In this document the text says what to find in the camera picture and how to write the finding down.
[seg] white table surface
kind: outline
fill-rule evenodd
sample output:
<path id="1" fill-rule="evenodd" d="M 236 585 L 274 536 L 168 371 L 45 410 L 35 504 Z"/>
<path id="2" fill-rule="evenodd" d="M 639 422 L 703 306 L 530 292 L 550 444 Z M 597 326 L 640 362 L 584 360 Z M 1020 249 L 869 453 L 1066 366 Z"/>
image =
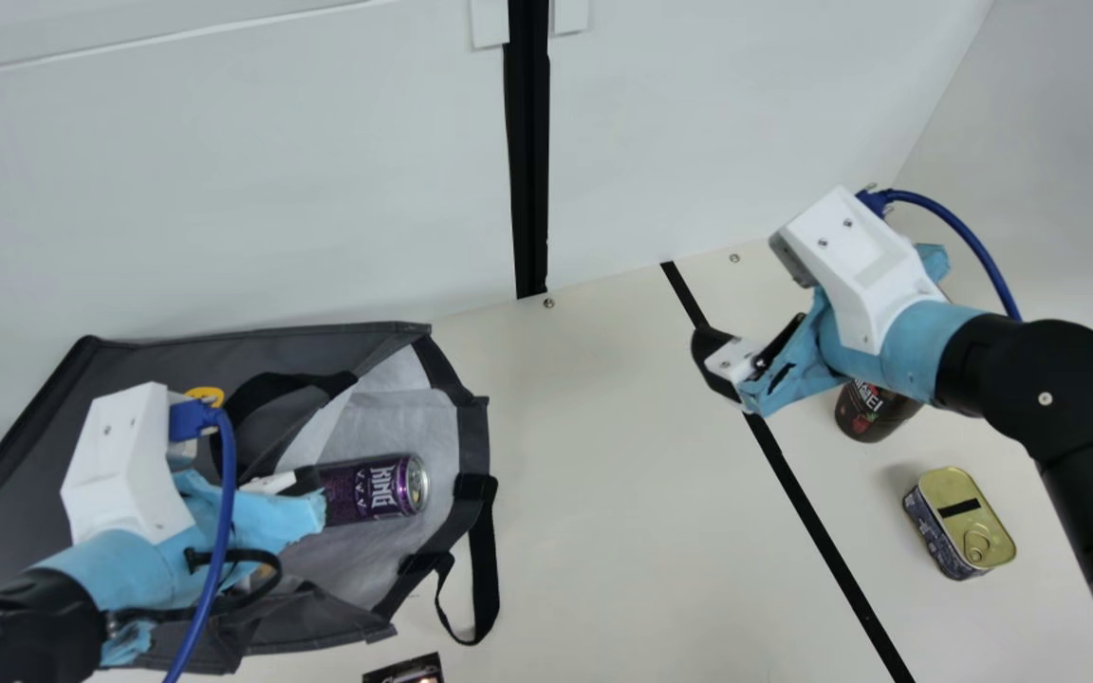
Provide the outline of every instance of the white table surface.
<path id="1" fill-rule="evenodd" d="M 435 325 L 492 398 L 503 609 L 489 638 L 453 644 L 426 579 L 395 638 L 246 658 L 235 679 L 360 683 L 439 651 L 449 683 L 888 680 L 741 415 L 690 362 L 660 269 L 551 297 Z M 465 543 L 455 555 L 444 602 L 468 625 Z"/>
<path id="2" fill-rule="evenodd" d="M 995 250 L 1020 303 L 1048 315 L 1035 284 L 1072 245 Z M 996 307 L 979 268 L 951 252 L 947 291 Z M 762 341 L 810 303 L 764 242 L 680 268 L 712 325 Z M 740 414 L 691 363 L 691 325 L 663 273 L 550 296 L 552 308 L 531 298 L 435 323 L 463 382 L 492 398 L 503 611 L 489 639 L 453 644 L 426 580 L 396 614 L 399 636 L 247 658 L 235 679 L 356 682 L 439 651 L 450 683 L 889 680 Z M 1093 323 L 1092 302 L 1085 288 L 1055 303 Z M 768 423 L 916 680 L 1093 680 L 1093 601 L 1023 450 L 930 408 L 883 444 L 859 445 L 838 433 L 833 400 Z M 963 584 L 940 574 L 898 502 L 920 472 L 950 463 L 975 476 L 1019 547 L 1014 563 Z M 444 602 L 467 623 L 465 542 L 455 554 Z"/>

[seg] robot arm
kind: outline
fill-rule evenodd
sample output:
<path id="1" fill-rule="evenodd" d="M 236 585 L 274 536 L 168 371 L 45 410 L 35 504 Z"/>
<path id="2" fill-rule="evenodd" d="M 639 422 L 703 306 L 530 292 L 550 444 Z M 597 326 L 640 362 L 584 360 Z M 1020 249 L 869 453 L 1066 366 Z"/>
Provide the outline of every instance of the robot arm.
<path id="1" fill-rule="evenodd" d="M 188 622 L 200 593 L 226 591 L 257 563 L 279 579 L 277 553 L 322 530 L 327 502 L 313 471 L 252 481 L 227 507 L 190 469 L 214 413 L 155 384 L 92 401 L 61 485 L 73 544 L 0 587 L 0 682 L 75 683 L 130 664 L 157 622 Z M 222 516 L 232 570 L 210 580 L 219 516 L 231 508 Z M 204 610 L 239 609 L 275 584 Z"/>
<path id="2" fill-rule="evenodd" d="M 984 416 L 1035 459 L 1093 593 L 1093 330 L 947 303 L 933 285 L 945 255 L 915 249 L 843 189 L 771 245 L 798 284 L 814 286 L 812 310 L 764 346 L 695 330 L 708 385 L 768 415 L 857 377 Z"/>

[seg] bag strap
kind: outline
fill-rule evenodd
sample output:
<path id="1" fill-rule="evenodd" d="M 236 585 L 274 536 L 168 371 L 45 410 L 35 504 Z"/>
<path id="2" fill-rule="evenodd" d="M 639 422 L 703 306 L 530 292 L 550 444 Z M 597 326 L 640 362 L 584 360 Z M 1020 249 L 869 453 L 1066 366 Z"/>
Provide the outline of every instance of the bag strap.
<path id="1" fill-rule="evenodd" d="M 446 610 L 442 609 L 442 590 L 449 578 L 449 572 L 455 567 L 455 555 L 444 553 L 424 553 L 404 558 L 400 574 L 416 574 L 416 572 L 437 572 L 437 594 L 434 604 L 437 608 L 437 619 L 446 627 L 450 638 L 460 645 L 478 645 L 492 632 L 495 617 L 500 614 L 500 573 L 495 563 L 495 527 L 492 523 L 492 505 L 495 502 L 495 488 L 498 481 L 486 474 L 459 474 L 455 481 L 455 498 L 463 501 L 481 501 L 482 508 L 467 539 L 470 541 L 471 553 L 471 604 L 474 607 L 474 637 L 470 640 L 459 638 L 455 628 L 449 625 Z"/>
<path id="2" fill-rule="evenodd" d="M 282 375 L 279 372 L 261 372 L 260 375 L 239 385 L 239 388 L 235 389 L 230 398 L 222 403 L 222 410 L 226 411 L 226 416 L 231 419 L 231 425 L 234 425 L 234 431 L 238 432 L 251 413 L 287 393 L 299 392 L 299 390 L 313 386 L 322 392 L 322 400 L 318 403 L 318 407 L 322 408 L 328 405 L 331 399 L 344 393 L 355 384 L 356 375 L 348 369 L 334 375 L 303 375 L 303 373 Z M 218 434 L 210 437 L 209 447 L 213 455 L 213 467 L 218 471 L 222 471 L 221 438 Z M 250 476 L 251 470 L 251 467 L 239 467 L 239 481 Z"/>

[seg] black vertical post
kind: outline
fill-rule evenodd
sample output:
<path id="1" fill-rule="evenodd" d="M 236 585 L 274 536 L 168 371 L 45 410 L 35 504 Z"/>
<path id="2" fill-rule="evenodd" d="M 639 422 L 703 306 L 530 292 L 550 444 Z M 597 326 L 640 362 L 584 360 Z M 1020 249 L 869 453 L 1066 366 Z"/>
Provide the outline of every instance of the black vertical post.
<path id="1" fill-rule="evenodd" d="M 513 200 L 517 298 L 546 291 L 546 169 L 550 155 L 550 0 L 508 0 L 504 114 Z"/>

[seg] purple can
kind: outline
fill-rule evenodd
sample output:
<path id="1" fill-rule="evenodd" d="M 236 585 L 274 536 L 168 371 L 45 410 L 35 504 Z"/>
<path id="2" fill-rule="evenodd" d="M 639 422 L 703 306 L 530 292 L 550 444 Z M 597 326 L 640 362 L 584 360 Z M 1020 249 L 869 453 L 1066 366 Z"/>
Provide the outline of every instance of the purple can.
<path id="1" fill-rule="evenodd" d="M 327 525 L 412 516 L 428 498 L 428 474 L 415 456 L 383 456 L 317 468 Z"/>

